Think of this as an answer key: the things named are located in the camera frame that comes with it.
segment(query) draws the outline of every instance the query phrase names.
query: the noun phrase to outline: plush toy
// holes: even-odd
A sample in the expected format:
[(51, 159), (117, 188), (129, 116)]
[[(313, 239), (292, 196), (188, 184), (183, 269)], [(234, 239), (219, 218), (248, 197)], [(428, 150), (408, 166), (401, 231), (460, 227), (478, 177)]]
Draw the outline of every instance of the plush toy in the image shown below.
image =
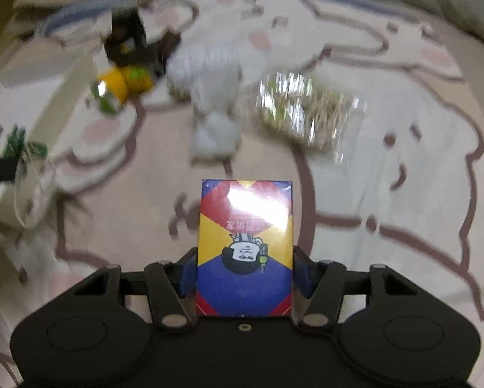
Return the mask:
[(240, 127), (231, 117), (240, 86), (240, 63), (230, 48), (192, 45), (168, 60), (170, 92), (191, 99), (195, 129), (190, 142), (193, 160), (226, 160), (237, 150)]
[(240, 78), (238, 69), (202, 74), (191, 88), (195, 130), (189, 152), (194, 160), (226, 160), (240, 145), (240, 126), (231, 118)]

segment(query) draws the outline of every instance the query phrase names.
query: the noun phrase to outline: clear plastic package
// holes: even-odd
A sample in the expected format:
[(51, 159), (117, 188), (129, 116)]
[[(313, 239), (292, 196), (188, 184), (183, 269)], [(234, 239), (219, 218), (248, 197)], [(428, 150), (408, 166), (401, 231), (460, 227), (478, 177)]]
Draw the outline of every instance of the clear plastic package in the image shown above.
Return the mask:
[(361, 98), (315, 75), (276, 69), (245, 95), (238, 113), (241, 119), (305, 149), (333, 155), (334, 162), (347, 166), (365, 109)]

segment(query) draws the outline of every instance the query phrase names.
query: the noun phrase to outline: green object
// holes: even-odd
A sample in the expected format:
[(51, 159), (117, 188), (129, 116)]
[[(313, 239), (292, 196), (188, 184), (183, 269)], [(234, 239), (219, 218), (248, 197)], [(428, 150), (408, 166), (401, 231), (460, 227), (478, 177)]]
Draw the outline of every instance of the green object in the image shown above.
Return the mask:
[(48, 156), (48, 147), (43, 143), (25, 142), (26, 130), (14, 125), (11, 133), (6, 138), (6, 147), (3, 151), (3, 158), (19, 157), (26, 152), (25, 144), (28, 144), (28, 150), (32, 156), (46, 159)]
[(260, 266), (262, 267), (262, 273), (264, 271), (265, 266), (267, 265), (267, 257), (261, 256), (260, 257)]
[[(105, 92), (100, 94), (99, 85), (102, 84), (105, 88)], [(91, 94), (100, 104), (100, 110), (107, 115), (116, 115), (119, 111), (122, 110), (123, 105), (119, 101), (119, 99), (114, 96), (108, 89), (107, 83), (104, 81), (96, 81), (94, 82), (91, 87)]]
[(140, 77), (148, 76), (148, 72), (143, 67), (132, 66), (130, 70), (130, 78), (133, 80), (140, 79)]

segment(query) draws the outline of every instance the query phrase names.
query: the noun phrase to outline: yellow object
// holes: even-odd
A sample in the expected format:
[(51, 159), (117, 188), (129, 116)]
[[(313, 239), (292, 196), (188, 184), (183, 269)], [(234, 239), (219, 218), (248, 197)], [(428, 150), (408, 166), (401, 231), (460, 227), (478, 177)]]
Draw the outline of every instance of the yellow object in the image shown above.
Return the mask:
[(125, 82), (121, 69), (113, 68), (100, 77), (100, 81), (107, 84), (107, 89), (118, 98), (120, 103), (125, 103), (130, 94), (130, 89)]
[(120, 69), (127, 87), (133, 93), (142, 93), (150, 90), (154, 83), (149, 72), (144, 67), (128, 66)]
[(143, 93), (154, 86), (149, 71), (141, 66), (112, 68), (91, 85), (91, 93), (100, 109), (109, 114), (122, 110), (132, 94)]

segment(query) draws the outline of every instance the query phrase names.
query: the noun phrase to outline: cardboard box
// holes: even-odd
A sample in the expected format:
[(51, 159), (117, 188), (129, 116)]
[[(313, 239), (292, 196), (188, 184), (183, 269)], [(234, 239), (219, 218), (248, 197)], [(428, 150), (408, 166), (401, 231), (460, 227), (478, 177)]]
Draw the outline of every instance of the cardboard box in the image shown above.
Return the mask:
[(197, 313), (266, 317), (290, 313), (292, 184), (202, 183)]

